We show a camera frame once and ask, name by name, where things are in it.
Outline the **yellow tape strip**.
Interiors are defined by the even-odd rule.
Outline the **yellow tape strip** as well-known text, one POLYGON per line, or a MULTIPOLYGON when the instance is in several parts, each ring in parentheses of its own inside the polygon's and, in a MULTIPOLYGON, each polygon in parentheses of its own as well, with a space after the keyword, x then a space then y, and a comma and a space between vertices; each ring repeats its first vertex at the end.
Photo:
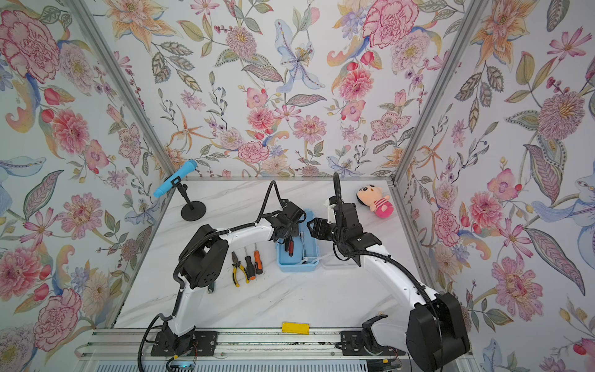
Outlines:
POLYGON ((281 326, 282 333, 294 335, 309 335, 310 325, 299 322, 283 322, 281 326))

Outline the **blue plastic tool box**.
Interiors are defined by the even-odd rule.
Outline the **blue plastic tool box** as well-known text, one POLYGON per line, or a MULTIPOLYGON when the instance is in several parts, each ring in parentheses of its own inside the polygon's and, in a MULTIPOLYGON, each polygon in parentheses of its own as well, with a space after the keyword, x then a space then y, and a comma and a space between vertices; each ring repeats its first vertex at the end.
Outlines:
POLYGON ((315 218, 311 209, 306 209, 306 220, 299 224, 298 236, 292 238, 293 254, 285 250, 283 241, 276 244, 277 266, 284 273, 313 272, 319 265, 318 241, 313 238, 307 223, 315 218))

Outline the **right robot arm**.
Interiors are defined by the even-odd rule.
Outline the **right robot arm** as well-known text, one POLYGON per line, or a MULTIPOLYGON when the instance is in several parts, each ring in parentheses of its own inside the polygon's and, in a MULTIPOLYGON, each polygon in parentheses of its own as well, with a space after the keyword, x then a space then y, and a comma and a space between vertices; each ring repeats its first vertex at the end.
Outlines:
POLYGON ((316 240, 332 242, 340 258, 372 274, 400 306, 393 316, 374 316, 362 324, 358 349, 371 355, 388 348, 405 352, 423 371, 437 371, 469 353, 458 300, 429 288, 394 259, 375 235, 364 230, 355 204, 333 196, 327 218, 315 218, 307 226, 316 240))

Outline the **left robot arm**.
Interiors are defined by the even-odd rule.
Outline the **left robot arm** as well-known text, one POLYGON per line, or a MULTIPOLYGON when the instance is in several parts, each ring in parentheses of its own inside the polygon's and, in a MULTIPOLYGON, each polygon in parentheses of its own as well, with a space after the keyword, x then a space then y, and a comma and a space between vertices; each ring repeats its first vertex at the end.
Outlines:
POLYGON ((227 229, 204 225, 196 232, 179 257, 173 277, 180 285, 174 309, 167 317, 168 328, 183 336, 196 327, 192 313, 198 310, 206 288, 220 276, 232 251, 255 243, 285 243, 299 235, 306 212, 285 200, 280 211, 263 214, 257 222, 227 229))

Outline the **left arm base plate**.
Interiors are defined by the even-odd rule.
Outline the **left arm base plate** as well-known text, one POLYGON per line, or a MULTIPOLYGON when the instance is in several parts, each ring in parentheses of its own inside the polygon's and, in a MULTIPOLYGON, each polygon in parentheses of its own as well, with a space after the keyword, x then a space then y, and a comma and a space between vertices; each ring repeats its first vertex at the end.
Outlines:
POLYGON ((152 357, 213 357, 217 346, 218 332, 192 331, 184 336, 175 336, 170 331, 159 331, 152 346, 152 357))

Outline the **orange handled screwdriver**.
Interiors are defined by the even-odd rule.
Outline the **orange handled screwdriver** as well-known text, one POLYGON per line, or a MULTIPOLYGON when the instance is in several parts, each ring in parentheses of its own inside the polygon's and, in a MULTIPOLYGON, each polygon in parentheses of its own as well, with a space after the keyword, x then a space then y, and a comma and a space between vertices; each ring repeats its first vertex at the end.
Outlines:
POLYGON ((260 251, 258 250, 258 247, 256 244, 254 244, 253 258, 254 258, 254 266, 255 266, 256 274, 257 275, 263 274, 263 262, 261 260, 260 251))

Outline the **clear tool box lid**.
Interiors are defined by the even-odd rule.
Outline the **clear tool box lid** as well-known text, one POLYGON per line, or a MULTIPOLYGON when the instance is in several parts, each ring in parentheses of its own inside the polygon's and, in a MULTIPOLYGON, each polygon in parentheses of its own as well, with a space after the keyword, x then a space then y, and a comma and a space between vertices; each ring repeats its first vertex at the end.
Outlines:
POLYGON ((333 253, 320 257, 319 264, 325 270, 330 271, 351 270, 353 268, 358 268, 357 264, 352 260, 339 260, 333 253))

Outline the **blue microphone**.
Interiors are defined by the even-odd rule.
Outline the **blue microphone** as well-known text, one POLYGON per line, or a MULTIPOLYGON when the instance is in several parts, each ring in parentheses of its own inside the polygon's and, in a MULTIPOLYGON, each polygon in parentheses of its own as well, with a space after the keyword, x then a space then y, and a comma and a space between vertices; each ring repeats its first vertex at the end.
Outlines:
POLYGON ((156 189, 156 191, 153 193, 153 197, 160 198, 166 195, 170 189, 175 188, 176 185, 186 178, 190 173, 192 173, 196 167, 198 167, 197 161, 186 161, 174 174, 172 174, 166 181, 164 181, 161 186, 156 189))

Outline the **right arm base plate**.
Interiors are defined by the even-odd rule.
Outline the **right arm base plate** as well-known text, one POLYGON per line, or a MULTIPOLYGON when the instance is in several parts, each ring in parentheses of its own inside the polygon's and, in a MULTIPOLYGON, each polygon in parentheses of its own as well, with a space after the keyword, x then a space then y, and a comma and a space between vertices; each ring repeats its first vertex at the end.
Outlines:
POLYGON ((339 349, 345 357, 401 357, 406 355, 402 350, 381 346, 371 333, 365 330, 344 330, 339 335, 340 340, 335 344, 335 348, 339 349))

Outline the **black microphone stand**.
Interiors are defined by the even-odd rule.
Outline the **black microphone stand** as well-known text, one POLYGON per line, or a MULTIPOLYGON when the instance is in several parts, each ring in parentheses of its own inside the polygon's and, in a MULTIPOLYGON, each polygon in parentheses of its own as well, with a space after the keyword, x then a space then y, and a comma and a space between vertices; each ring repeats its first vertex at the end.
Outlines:
POLYGON ((205 204, 201 201, 190 200, 187 193, 187 185, 182 181, 178 183, 175 188, 185 201, 185 204, 181 209, 182 219, 187 222, 200 220, 206 214, 205 204))

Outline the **yellow black pliers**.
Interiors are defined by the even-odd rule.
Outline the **yellow black pliers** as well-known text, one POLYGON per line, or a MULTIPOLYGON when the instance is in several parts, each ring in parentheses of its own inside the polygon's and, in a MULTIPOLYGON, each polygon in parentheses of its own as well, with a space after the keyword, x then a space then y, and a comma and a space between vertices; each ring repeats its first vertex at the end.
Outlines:
POLYGON ((232 252, 232 280, 234 285, 239 288, 240 287, 240 280, 238 279, 238 272, 240 271, 243 275, 244 275, 244 279, 245 282, 248 284, 249 283, 249 277, 248 274, 246 272, 246 268, 244 268, 244 266, 240 263, 240 260, 238 259, 237 255, 235 252, 232 252))

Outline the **aluminium front rail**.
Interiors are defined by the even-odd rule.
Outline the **aluminium front rail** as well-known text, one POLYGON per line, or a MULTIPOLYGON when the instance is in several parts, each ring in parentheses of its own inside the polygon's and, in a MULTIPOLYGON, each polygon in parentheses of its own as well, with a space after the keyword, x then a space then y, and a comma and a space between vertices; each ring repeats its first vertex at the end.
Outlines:
POLYGON ((311 328, 309 334, 284 333, 280 328, 199 329, 186 350, 166 347, 157 330, 150 330, 141 345, 141 329, 94 331, 77 348, 80 361, 241 361, 241 360, 403 360, 410 355, 390 347, 370 353, 364 348, 359 328, 311 328))

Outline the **pink plush doll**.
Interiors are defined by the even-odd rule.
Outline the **pink plush doll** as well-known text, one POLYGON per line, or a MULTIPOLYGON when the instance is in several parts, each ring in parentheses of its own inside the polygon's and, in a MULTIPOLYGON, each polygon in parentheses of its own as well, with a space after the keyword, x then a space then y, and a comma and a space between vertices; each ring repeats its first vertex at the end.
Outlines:
POLYGON ((384 195, 382 189, 373 184, 360 188, 356 197, 360 204, 367 206, 378 218, 387 219, 394 212, 390 197, 384 195))

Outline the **red black handled screwdriver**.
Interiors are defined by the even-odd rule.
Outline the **red black handled screwdriver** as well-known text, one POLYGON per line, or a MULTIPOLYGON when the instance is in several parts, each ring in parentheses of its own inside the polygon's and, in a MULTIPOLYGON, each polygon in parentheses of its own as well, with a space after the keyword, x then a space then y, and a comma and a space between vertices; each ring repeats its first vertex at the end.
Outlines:
POLYGON ((252 281, 256 279, 257 273, 256 273, 256 268, 254 267, 254 263, 252 260, 251 255, 249 254, 248 250, 246 248, 244 248, 245 250, 245 261, 246 261, 246 273, 247 273, 247 279, 248 281, 252 281))

